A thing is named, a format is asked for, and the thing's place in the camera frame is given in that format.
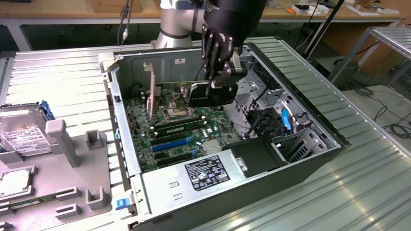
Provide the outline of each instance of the motherboard chip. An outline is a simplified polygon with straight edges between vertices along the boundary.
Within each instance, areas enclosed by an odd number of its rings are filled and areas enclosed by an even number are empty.
[[[221,146],[218,144],[218,141],[216,139],[205,141],[202,143],[202,150],[206,153],[206,155],[218,153],[221,151]]]

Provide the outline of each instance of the motherboard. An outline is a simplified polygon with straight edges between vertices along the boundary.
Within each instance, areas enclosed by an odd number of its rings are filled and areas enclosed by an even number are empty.
[[[240,141],[222,107],[188,107],[190,84],[158,83],[149,95],[140,89],[138,97],[124,100],[142,172],[214,154]]]

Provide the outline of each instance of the blue pcie slot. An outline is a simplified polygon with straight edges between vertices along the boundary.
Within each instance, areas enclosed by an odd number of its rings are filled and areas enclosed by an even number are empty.
[[[174,148],[174,147],[180,147],[182,145],[188,145],[192,137],[193,137],[193,135],[190,137],[182,139],[182,140],[178,140],[178,141],[162,144],[160,146],[152,147],[152,152],[160,152],[160,151],[166,150],[169,148]]]

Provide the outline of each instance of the power supply label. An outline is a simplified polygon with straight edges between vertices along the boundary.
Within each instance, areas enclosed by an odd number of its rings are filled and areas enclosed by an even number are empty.
[[[17,153],[26,153],[49,148],[49,143],[40,128],[0,133],[2,142],[6,141]]]
[[[217,155],[185,165],[192,187],[201,191],[229,180],[228,173]]]

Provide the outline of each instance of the hard drive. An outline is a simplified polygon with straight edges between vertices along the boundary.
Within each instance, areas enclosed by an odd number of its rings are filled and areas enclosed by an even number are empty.
[[[16,151],[21,156],[50,152],[56,141],[45,132],[45,123],[54,119],[48,104],[29,103],[0,107],[0,152]]]

